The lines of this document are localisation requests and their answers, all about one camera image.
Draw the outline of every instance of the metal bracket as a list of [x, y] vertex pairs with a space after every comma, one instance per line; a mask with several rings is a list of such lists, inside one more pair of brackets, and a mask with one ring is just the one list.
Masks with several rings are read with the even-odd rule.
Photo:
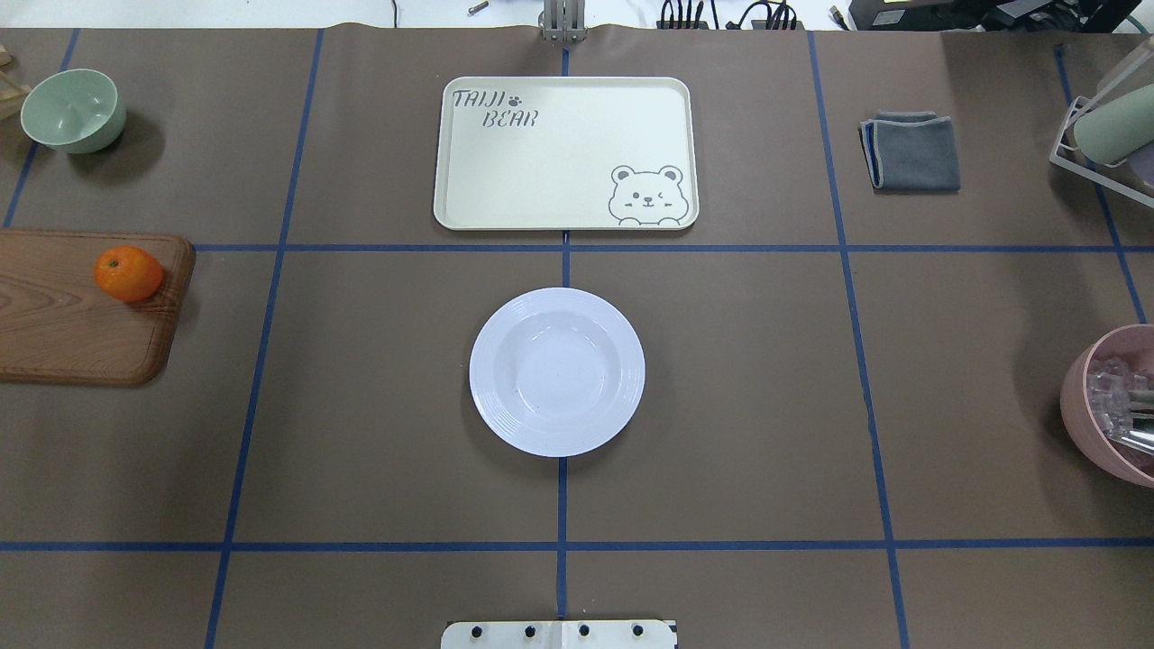
[[672, 620], [455, 622], [441, 649], [676, 649]]
[[[1112, 189], [1114, 192], [1117, 192], [1127, 199], [1138, 201], [1149, 208], [1154, 208], [1154, 195], [1141, 189], [1123, 185], [1111, 178], [1107, 178], [1106, 176], [1099, 173], [1094, 169], [1094, 165], [1084, 165], [1074, 159], [1074, 154], [1078, 152], [1078, 147], [1069, 143], [1070, 139], [1067, 134], [1076, 121], [1101, 105], [1102, 100], [1106, 99], [1106, 96], [1117, 88], [1123, 80], [1137, 72], [1138, 68], [1142, 67], [1152, 59], [1154, 59], [1154, 37], [1147, 38], [1141, 45], [1134, 47], [1132, 52], [1122, 59], [1118, 65], [1114, 66], [1114, 69], [1107, 73], [1107, 75], [1102, 77], [1102, 81], [1099, 82], [1096, 95], [1089, 99], [1086, 97], [1078, 97], [1070, 104], [1066, 109], [1066, 117], [1062, 120], [1062, 126], [1058, 128], [1058, 136], [1054, 140], [1054, 147], [1050, 148], [1050, 162], [1052, 164], [1067, 171], [1072, 171], [1082, 178], [1087, 178], [1107, 189]], [[1115, 164], [1101, 166], [1114, 169], [1125, 162], [1126, 161], [1119, 161]]]
[[585, 40], [585, 0], [545, 0], [539, 22], [546, 40]]
[[[1069, 155], [1078, 151], [1078, 147], [1073, 147], [1066, 143], [1066, 133], [1070, 130], [1070, 127], [1072, 127], [1073, 124], [1078, 121], [1078, 118], [1080, 115], [1086, 114], [1086, 111], [1089, 107], [1093, 107], [1093, 105], [1094, 105], [1093, 100], [1087, 99], [1086, 97], [1078, 97], [1073, 100], [1072, 104], [1070, 104], [1070, 107], [1066, 109], [1066, 119], [1062, 121], [1062, 128], [1058, 129], [1058, 136], [1054, 141], [1054, 147], [1050, 148], [1050, 162], [1061, 166], [1062, 169], [1072, 171], [1078, 176], [1081, 176], [1082, 178], [1087, 178], [1101, 185], [1102, 187], [1106, 187], [1107, 189], [1112, 189], [1122, 194], [1123, 196], [1126, 196], [1127, 199], [1133, 199], [1146, 207], [1154, 208], [1154, 196], [1145, 192], [1139, 192], [1138, 189], [1134, 189], [1132, 187], [1127, 187], [1122, 182], [1118, 182], [1117, 180], [1107, 178], [1101, 173], [1094, 171], [1093, 169], [1082, 166], [1077, 162], [1067, 158], [1065, 155], [1063, 155], [1063, 152]], [[1121, 164], [1122, 162], [1114, 165], [1104, 165], [1104, 166], [1114, 169]]]

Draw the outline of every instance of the black device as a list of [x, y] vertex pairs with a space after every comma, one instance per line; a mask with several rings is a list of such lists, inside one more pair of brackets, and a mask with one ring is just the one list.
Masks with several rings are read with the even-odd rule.
[[1109, 33], [1141, 0], [850, 0], [859, 30], [1061, 29]]
[[954, 0], [850, 0], [849, 15], [862, 31], [945, 31], [975, 27], [981, 16], [971, 20], [956, 12], [956, 5]]

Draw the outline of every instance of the white plate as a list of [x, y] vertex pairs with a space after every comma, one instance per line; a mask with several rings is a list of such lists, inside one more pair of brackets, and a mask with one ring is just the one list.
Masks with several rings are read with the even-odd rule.
[[444, 88], [433, 214], [450, 230], [680, 230], [697, 212], [689, 89], [676, 79]]
[[576, 289], [539, 289], [481, 327], [469, 385], [501, 439], [533, 455], [568, 457], [609, 441], [634, 416], [645, 356], [612, 304]]

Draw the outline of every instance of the blue tape line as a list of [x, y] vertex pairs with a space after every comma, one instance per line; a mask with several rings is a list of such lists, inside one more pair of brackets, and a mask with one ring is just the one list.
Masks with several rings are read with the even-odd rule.
[[[60, 60], [58, 72], [68, 69], [73, 52], [76, 51], [77, 39], [80, 39], [80, 28], [74, 29], [72, 37], [68, 38], [68, 46], [65, 47], [65, 55]], [[12, 222], [16, 217], [16, 206], [20, 204], [20, 196], [24, 193], [24, 184], [28, 181], [29, 172], [32, 171], [32, 161], [36, 158], [36, 151], [39, 149], [40, 146], [36, 142], [32, 142], [32, 146], [29, 147], [28, 154], [24, 156], [24, 164], [20, 167], [20, 178], [16, 179], [16, 188], [12, 192], [12, 200], [8, 201], [8, 210], [5, 212], [3, 225], [0, 225], [0, 227], [12, 227]]]
[[[569, 76], [569, 47], [561, 50], [561, 76]], [[569, 231], [561, 232], [561, 285], [571, 286]], [[569, 610], [569, 458], [557, 458], [557, 619]]]
[[76, 28], [72, 32], [72, 37], [68, 38], [68, 47], [65, 49], [65, 58], [60, 61], [60, 69], [58, 72], [65, 72], [68, 69], [68, 65], [72, 64], [73, 52], [76, 51], [76, 40], [80, 39], [80, 28]]
[[288, 244], [291, 253], [433, 252], [433, 253], [555, 253], [557, 244]]
[[428, 543], [243, 543], [232, 544], [233, 552], [556, 552], [557, 544], [541, 542], [428, 542]]
[[869, 367], [865, 364], [865, 345], [862, 341], [861, 322], [857, 318], [857, 297], [854, 292], [853, 270], [849, 266], [849, 249], [846, 246], [845, 222], [841, 218], [841, 197], [838, 195], [838, 176], [833, 165], [833, 149], [830, 144], [830, 125], [825, 113], [825, 95], [822, 91], [822, 72], [817, 59], [817, 43], [814, 32], [809, 37], [810, 68], [814, 74], [814, 92], [817, 97], [817, 117], [822, 127], [822, 146], [825, 149], [825, 171], [830, 182], [830, 197], [833, 204], [833, 221], [838, 230], [838, 245], [841, 248], [841, 274], [846, 284], [846, 300], [849, 306], [849, 323], [854, 333], [854, 352], [857, 356], [857, 375], [862, 386], [862, 398], [865, 402], [865, 416], [869, 423], [870, 447], [874, 455], [874, 479], [877, 483], [877, 500], [882, 514], [882, 531], [889, 544], [886, 553], [890, 564], [890, 587], [893, 591], [893, 609], [898, 624], [898, 639], [901, 648], [909, 648], [909, 629], [906, 625], [906, 605], [901, 594], [901, 575], [898, 572], [898, 557], [893, 547], [893, 525], [890, 520], [890, 499], [885, 487], [885, 471], [882, 467], [882, 445], [877, 435], [877, 419], [874, 415], [874, 396], [869, 383]]
[[569, 231], [565, 230], [561, 233], [561, 285], [569, 289], [572, 286], [570, 281], [570, 252], [572, 246], [569, 244]]
[[0, 552], [220, 552], [220, 543], [8, 540]]
[[1118, 538], [946, 538], [899, 540], [899, 550], [1002, 550], [1046, 547], [1154, 547], [1154, 537]]
[[32, 142], [32, 146], [28, 148], [28, 155], [24, 156], [24, 166], [20, 167], [20, 178], [16, 179], [16, 188], [12, 193], [12, 200], [8, 201], [8, 211], [3, 217], [3, 227], [12, 227], [12, 222], [16, 217], [16, 206], [20, 203], [20, 196], [24, 193], [24, 182], [28, 181], [28, 172], [32, 170], [32, 159], [36, 158], [36, 151], [40, 148], [39, 144]]
[[770, 552], [885, 550], [885, 540], [574, 540], [571, 552]]
[[240, 440], [240, 454], [237, 458], [237, 472], [233, 478], [232, 497], [228, 501], [228, 519], [225, 523], [224, 547], [220, 550], [220, 565], [217, 569], [216, 588], [212, 591], [212, 607], [209, 612], [208, 633], [204, 637], [205, 649], [212, 649], [216, 643], [217, 624], [220, 620], [220, 604], [224, 600], [225, 582], [228, 579], [228, 560], [232, 553], [232, 539], [237, 531], [237, 514], [240, 508], [240, 492], [245, 484], [245, 470], [248, 465], [248, 449], [253, 438], [253, 424], [256, 420], [256, 405], [261, 395], [261, 382], [264, 376], [264, 360], [269, 351], [269, 336], [272, 331], [272, 316], [276, 312], [277, 291], [280, 286], [280, 271], [284, 267], [285, 247], [288, 243], [288, 229], [292, 224], [292, 208], [297, 193], [297, 179], [300, 174], [300, 162], [305, 154], [305, 137], [308, 134], [308, 118], [313, 105], [313, 91], [316, 88], [316, 70], [321, 62], [321, 46], [324, 44], [324, 30], [316, 30], [313, 44], [313, 64], [308, 73], [308, 87], [305, 90], [305, 107], [300, 115], [300, 129], [297, 133], [297, 150], [293, 155], [292, 172], [288, 177], [288, 191], [285, 196], [285, 210], [280, 221], [280, 238], [277, 258], [272, 264], [272, 279], [269, 283], [269, 297], [264, 305], [264, 323], [261, 328], [261, 342], [256, 352], [256, 365], [253, 370], [253, 387], [248, 395], [248, 410], [245, 415], [245, 431]]
[[[1066, 106], [1073, 103], [1073, 92], [1070, 91], [1070, 79], [1066, 75], [1066, 64], [1063, 54], [1063, 45], [1058, 45], [1054, 49], [1054, 61], [1058, 66], [1058, 79], [1062, 81], [1062, 94], [1066, 98]], [[1086, 161], [1086, 165], [1091, 171], [1095, 169], [1095, 164], [1089, 159]], [[1134, 277], [1130, 273], [1130, 262], [1126, 261], [1126, 249], [1122, 245], [1122, 237], [1118, 236], [1118, 227], [1114, 223], [1114, 215], [1110, 212], [1110, 203], [1106, 197], [1106, 191], [1097, 182], [1094, 182], [1094, 194], [1097, 196], [1097, 204], [1102, 209], [1102, 217], [1106, 218], [1106, 227], [1110, 231], [1110, 240], [1114, 241], [1114, 251], [1118, 256], [1118, 267], [1122, 269], [1122, 276], [1126, 282], [1126, 290], [1130, 291], [1130, 301], [1133, 304], [1134, 314], [1138, 316], [1138, 321], [1146, 323], [1146, 309], [1142, 308], [1142, 300], [1138, 297], [1138, 288], [1134, 285]]]
[[1114, 246], [986, 246], [986, 245], [870, 245], [849, 244], [850, 253], [1114, 253]]
[[[230, 552], [436, 553], [436, 552], [793, 552], [916, 550], [1046, 550], [1052, 547], [1154, 547], [1154, 537], [929, 538], [834, 540], [482, 540], [482, 542], [234, 542]], [[223, 543], [7, 540], [0, 552], [220, 552]]]
[[835, 245], [741, 245], [741, 244], [575, 244], [578, 253], [835, 253]]
[[276, 244], [193, 244], [198, 253], [271, 253], [279, 249]]
[[568, 612], [569, 458], [557, 460], [557, 619]]

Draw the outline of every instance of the cable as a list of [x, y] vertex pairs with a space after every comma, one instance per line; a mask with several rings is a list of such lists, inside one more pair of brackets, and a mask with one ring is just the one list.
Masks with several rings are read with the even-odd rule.
[[797, 29], [797, 12], [788, 6], [786, 0], [781, 0], [780, 2], [757, 0], [749, 7], [745, 7], [737, 22], [729, 21], [725, 28], [741, 29], [741, 25], [745, 23], [745, 16], [749, 15], [749, 12], [754, 10], [754, 7], [765, 7], [765, 29]]
[[833, 18], [833, 22], [835, 22], [838, 27], [840, 27], [846, 31], [849, 31], [849, 25], [846, 24], [846, 17], [841, 15], [841, 12], [838, 9], [837, 6], [830, 7], [830, 17]]
[[[673, 0], [665, 0], [661, 3], [661, 17], [657, 23], [658, 29], [697, 29], [697, 25], [702, 22], [702, 14], [705, 12], [705, 0], [698, 0], [696, 14], [694, 13], [694, 0], [687, 1], [689, 5], [683, 6], [682, 0], [677, 0], [677, 14], [675, 16], [673, 13]], [[710, 0], [710, 8], [713, 9], [713, 29], [720, 29], [718, 27], [717, 0]], [[709, 29], [709, 23], [706, 23], [705, 29]]]
[[1138, 33], [1149, 33], [1148, 31], [1146, 31], [1146, 25], [1138, 22], [1138, 18], [1136, 18], [1134, 16], [1126, 16], [1126, 20], [1130, 21], [1130, 24], [1134, 25], [1134, 29], [1138, 30]]
[[[792, 24], [789, 24], [790, 17], [793, 18]], [[797, 12], [794, 12], [793, 7], [786, 3], [786, 0], [781, 0], [781, 5], [777, 12], [773, 12], [773, 18], [765, 24], [765, 29], [797, 29]]]
[[729, 22], [726, 23], [725, 28], [726, 29], [741, 29], [741, 25], [745, 23], [745, 16], [748, 16], [749, 13], [751, 10], [754, 10], [754, 7], [758, 7], [758, 6], [765, 7], [765, 21], [769, 22], [770, 18], [773, 17], [773, 7], [770, 7], [770, 3], [766, 0], [757, 0], [757, 2], [754, 2], [749, 7], [745, 7], [745, 10], [742, 12], [741, 18], [739, 18], [737, 22], [729, 21]]

